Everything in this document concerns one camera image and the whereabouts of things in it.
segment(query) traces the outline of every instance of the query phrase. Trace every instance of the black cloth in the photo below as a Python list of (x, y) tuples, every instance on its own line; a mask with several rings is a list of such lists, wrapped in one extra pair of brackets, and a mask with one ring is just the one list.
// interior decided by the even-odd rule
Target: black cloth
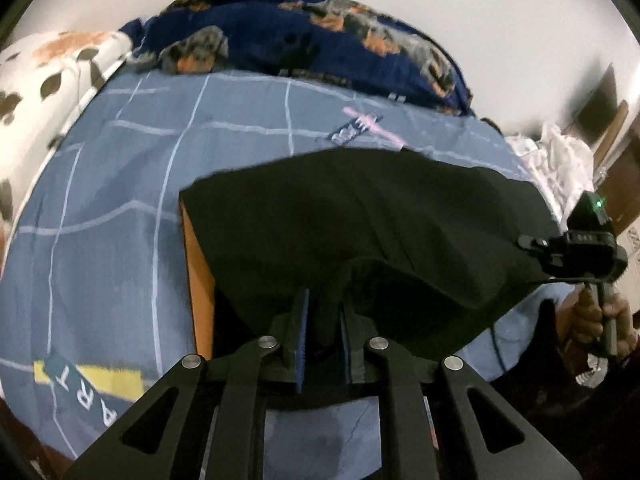
[[(331, 343), (348, 301), (380, 335), (440, 359), (548, 278), (518, 236), (558, 235), (532, 184), (411, 150), (296, 156), (203, 178), (180, 199), (216, 280), (216, 310), (242, 328), (237, 345), (267, 333), (308, 287), (316, 342)], [(219, 325), (216, 339), (219, 329), (233, 339)]]

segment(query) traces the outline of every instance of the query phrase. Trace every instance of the silver bolt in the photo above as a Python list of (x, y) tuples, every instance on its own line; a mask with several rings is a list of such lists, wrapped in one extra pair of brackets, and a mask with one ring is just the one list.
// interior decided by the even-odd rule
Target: silver bolt
[(446, 359), (444, 359), (444, 365), (449, 369), (457, 372), (460, 368), (463, 367), (464, 363), (462, 359), (456, 357), (455, 355), (450, 355)]
[(383, 337), (372, 337), (369, 339), (369, 346), (374, 350), (386, 350), (389, 346), (389, 341)]
[(260, 348), (264, 348), (265, 350), (273, 348), (277, 344), (278, 340), (272, 335), (263, 335), (260, 339), (258, 339), (258, 346)]
[(191, 370), (193, 368), (197, 368), (198, 366), (200, 366), (201, 361), (202, 361), (202, 358), (198, 354), (185, 355), (182, 358), (182, 366)]

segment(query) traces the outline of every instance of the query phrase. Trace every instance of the yellow patch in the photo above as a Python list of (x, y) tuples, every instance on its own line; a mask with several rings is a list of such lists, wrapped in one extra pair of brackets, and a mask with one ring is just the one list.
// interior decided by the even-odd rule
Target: yellow patch
[[(78, 365), (76, 368), (102, 394), (136, 402), (145, 393), (142, 375), (137, 370), (110, 370), (94, 365)], [(44, 373), (44, 361), (33, 363), (33, 379), (38, 384), (51, 382)]]

